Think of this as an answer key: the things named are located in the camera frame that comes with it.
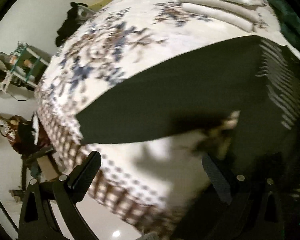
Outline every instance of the bed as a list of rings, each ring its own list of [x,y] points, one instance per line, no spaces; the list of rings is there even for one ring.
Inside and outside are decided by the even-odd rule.
[[[88,191],[92,198],[140,231],[171,235],[191,201],[210,185],[201,159],[191,154],[204,135],[193,130],[152,141],[81,145],[75,115],[137,73],[232,38],[259,35],[287,45],[300,59],[271,9],[264,6],[260,13],[265,25],[248,33],[188,13],[177,0],[114,0],[67,40],[35,91],[37,115],[69,170],[92,150],[100,152],[102,166]]]

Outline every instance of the brown bag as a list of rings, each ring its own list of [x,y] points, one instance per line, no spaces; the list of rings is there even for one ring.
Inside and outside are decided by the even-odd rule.
[[[20,128],[27,128],[28,136],[22,136],[20,134]],[[25,120],[23,117],[15,115],[8,119],[4,125],[0,126],[0,133],[6,137],[11,144],[12,148],[24,158],[27,158],[32,153],[39,151],[41,148],[50,145],[50,140],[46,134],[44,128],[39,124],[39,140],[38,144],[34,144],[32,140],[32,122]]]
[[[17,153],[22,154],[22,152],[20,152],[21,148],[19,146],[21,144],[21,139],[18,134],[18,127],[19,127],[20,122],[24,123],[24,124],[29,123],[27,120],[23,119],[23,117],[15,115],[15,116],[11,117],[10,119],[8,119],[4,125],[0,125],[0,133],[2,136],[6,137],[8,139],[12,148]]]

